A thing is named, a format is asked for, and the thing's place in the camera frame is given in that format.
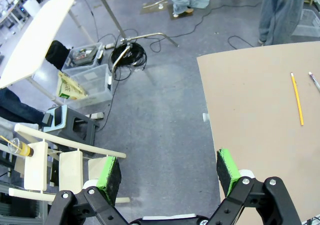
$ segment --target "brown cardboard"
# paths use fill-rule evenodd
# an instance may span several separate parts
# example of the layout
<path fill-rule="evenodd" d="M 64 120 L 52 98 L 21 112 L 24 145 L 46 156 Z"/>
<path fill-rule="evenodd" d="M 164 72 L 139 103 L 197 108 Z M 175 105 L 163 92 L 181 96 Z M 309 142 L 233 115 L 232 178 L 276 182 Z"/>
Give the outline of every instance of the brown cardboard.
<path fill-rule="evenodd" d="M 301 221 L 320 212 L 320 92 L 308 74 L 320 82 L 319 51 L 317 41 L 197 58 L 214 148 L 228 148 L 238 168 L 252 170 L 261 182 L 280 177 Z M 254 208 L 246 208 L 237 224 L 262 221 Z"/>

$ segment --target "pen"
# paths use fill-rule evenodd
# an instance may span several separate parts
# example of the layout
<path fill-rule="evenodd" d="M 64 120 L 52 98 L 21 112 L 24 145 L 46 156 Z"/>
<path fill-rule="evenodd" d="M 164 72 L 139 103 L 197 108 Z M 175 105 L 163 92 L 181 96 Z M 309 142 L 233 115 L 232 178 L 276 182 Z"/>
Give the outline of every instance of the pen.
<path fill-rule="evenodd" d="M 296 103 L 298 104 L 300 122 L 301 122 L 301 126 L 303 126 L 304 125 L 304 118 L 302 116 L 302 110 L 301 110 L 301 105 L 300 105 L 298 89 L 297 89 L 296 80 L 295 80 L 293 73 L 291 73 L 291 78 L 292 78 L 293 88 L 294 88 L 294 92 L 295 92 Z"/>
<path fill-rule="evenodd" d="M 320 92 L 320 84 L 318 83 L 318 81 L 316 80 L 315 76 L 312 74 L 312 72 L 309 72 L 310 78 L 313 80 L 314 85 L 316 86 L 316 88 L 319 90 Z"/>

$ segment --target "white chair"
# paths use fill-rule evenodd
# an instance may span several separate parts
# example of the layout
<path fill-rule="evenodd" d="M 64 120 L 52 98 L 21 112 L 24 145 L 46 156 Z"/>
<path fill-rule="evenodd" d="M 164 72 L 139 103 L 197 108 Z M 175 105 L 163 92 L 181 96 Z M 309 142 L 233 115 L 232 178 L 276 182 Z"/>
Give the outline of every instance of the white chair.
<path fill-rule="evenodd" d="M 126 154 L 107 149 L 93 147 L 75 141 L 70 141 L 61 137 L 50 135 L 32 128 L 17 124 L 14 130 L 21 136 L 26 138 L 30 143 L 29 146 L 33 148 L 34 154 L 32 157 L 25 158 L 24 168 L 24 188 L 26 191 L 15 188 L 9 189 L 9 195 L 14 197 L 34 199 L 41 201 L 52 202 L 55 194 L 44 193 L 47 189 L 47 157 L 52 156 L 59 161 L 59 191 L 69 190 L 74 194 L 79 193 L 84 186 L 83 177 L 83 152 L 89 151 L 105 155 L 101 158 L 88 158 L 88 177 L 89 180 L 98 179 L 103 170 L 104 164 L 108 155 L 125 158 Z M 35 138 L 43 139 L 41 142 L 35 142 Z M 60 152 L 48 149 L 48 144 L 45 140 L 58 143 L 64 146 L 72 147 L 77 150 L 69 152 Z M 128 197 L 117 198 L 116 203 L 128 203 Z"/>

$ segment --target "light stand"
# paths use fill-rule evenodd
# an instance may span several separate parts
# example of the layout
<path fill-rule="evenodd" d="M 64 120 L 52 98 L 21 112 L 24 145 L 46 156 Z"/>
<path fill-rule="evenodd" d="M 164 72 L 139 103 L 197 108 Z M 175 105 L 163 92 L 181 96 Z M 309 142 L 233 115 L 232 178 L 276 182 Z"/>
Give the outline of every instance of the light stand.
<path fill-rule="evenodd" d="M 176 47 L 179 47 L 178 43 L 176 43 L 175 41 L 173 41 L 170 37 L 168 37 L 166 34 L 162 33 L 162 32 L 156 32 L 156 33 L 150 33 L 150 34 L 146 34 L 146 35 L 140 35 L 140 36 L 134 36 L 134 37 L 127 37 L 125 34 L 125 31 L 122 29 L 122 27 L 120 26 L 120 23 L 118 22 L 116 16 L 114 15 L 114 13 L 112 12 L 111 8 L 109 7 L 107 0 L 101 0 L 102 4 L 104 5 L 105 9 L 108 11 L 108 13 L 110 14 L 110 17 L 112 18 L 115 26 L 118 28 L 120 35 L 122 36 L 121 41 L 125 44 L 127 44 L 125 50 L 120 54 L 120 56 L 116 59 L 116 61 L 114 62 L 113 66 L 112 66 L 112 74 L 115 71 L 115 67 L 117 65 L 117 63 L 120 61 L 120 59 L 127 53 L 128 50 L 130 50 L 131 48 L 131 40 L 137 40 L 137 39 L 142 39 L 142 38 L 147 38 L 147 37 L 152 37 L 152 36 L 163 36 L 165 39 L 169 40 L 173 45 L 175 45 Z"/>

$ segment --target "backpack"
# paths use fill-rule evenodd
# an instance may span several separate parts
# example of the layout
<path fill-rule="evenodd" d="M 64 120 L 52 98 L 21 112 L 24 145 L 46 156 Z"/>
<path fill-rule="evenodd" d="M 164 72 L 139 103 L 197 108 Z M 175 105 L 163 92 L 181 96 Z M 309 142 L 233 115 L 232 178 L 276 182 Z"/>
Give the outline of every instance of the backpack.
<path fill-rule="evenodd" d="M 45 55 L 45 59 L 61 71 L 69 52 L 70 49 L 67 49 L 61 42 L 53 40 Z"/>

